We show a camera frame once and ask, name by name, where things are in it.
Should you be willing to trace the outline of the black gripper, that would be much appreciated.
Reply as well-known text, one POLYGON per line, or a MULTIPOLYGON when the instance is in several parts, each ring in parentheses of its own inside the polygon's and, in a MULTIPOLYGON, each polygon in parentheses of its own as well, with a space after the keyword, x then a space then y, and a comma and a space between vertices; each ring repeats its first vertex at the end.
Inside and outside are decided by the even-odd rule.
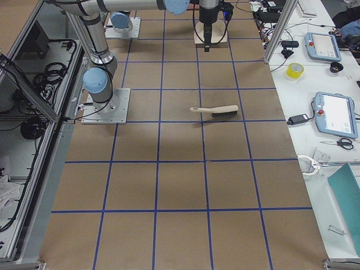
POLYGON ((218 20, 218 14, 223 12, 226 22, 232 19, 233 5, 227 2, 200 2, 199 19, 204 24, 204 52, 210 51, 212 43, 212 24, 218 20))

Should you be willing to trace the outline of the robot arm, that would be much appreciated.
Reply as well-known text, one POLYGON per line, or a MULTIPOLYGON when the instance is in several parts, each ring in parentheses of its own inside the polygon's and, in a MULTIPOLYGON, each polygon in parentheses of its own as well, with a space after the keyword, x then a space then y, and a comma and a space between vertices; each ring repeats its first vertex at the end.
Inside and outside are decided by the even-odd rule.
POLYGON ((130 11, 113 12, 110 15, 112 28, 120 34, 129 33, 133 29, 133 23, 129 17, 130 11))
POLYGON ((90 58, 95 65, 109 67, 114 55, 110 52, 100 12, 127 12, 133 10, 166 10, 174 15, 183 14, 189 4, 199 5, 199 19, 204 26, 205 52, 217 43, 212 42, 212 26, 220 12, 227 22, 233 14, 233 5, 225 1, 48 1, 67 14, 75 16, 74 28, 85 35, 83 43, 90 49, 90 58))

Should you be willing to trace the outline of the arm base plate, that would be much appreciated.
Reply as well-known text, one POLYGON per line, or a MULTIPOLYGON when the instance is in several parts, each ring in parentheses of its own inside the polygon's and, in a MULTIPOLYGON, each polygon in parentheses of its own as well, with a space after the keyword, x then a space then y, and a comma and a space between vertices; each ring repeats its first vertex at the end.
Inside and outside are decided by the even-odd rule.
POLYGON ((113 97, 104 109, 100 112, 100 104, 86 106, 85 117, 81 118, 83 124, 125 124, 131 95, 130 88, 116 88, 113 90, 113 97))
POLYGON ((140 33, 140 17, 130 17, 130 23, 127 28, 113 28, 111 19, 108 20, 105 29, 106 39, 132 39, 138 38, 140 33))

